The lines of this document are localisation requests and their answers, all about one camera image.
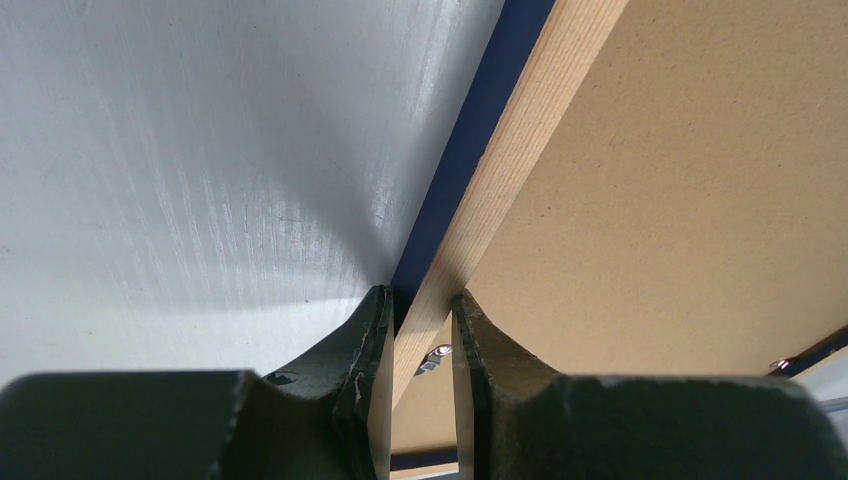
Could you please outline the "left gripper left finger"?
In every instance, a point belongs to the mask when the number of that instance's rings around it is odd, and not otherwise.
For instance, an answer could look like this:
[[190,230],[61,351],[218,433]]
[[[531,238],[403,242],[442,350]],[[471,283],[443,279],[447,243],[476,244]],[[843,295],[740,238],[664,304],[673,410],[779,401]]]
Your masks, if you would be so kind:
[[5,479],[385,479],[393,293],[267,374],[40,373],[1,392]]

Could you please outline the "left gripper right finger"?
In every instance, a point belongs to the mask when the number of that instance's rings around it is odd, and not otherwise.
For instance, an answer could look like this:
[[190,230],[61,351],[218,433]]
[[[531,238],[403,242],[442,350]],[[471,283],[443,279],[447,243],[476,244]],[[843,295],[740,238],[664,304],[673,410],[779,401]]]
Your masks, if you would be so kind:
[[780,377],[576,375],[533,355],[469,292],[452,302],[464,479],[843,479],[817,402]]

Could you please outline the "blue wooden photo frame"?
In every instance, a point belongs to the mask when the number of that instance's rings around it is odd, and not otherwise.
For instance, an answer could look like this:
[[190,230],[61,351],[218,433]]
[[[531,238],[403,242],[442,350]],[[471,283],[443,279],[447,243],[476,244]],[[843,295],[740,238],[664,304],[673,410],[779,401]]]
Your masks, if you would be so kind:
[[396,287],[464,479],[843,479],[847,5],[509,1]]

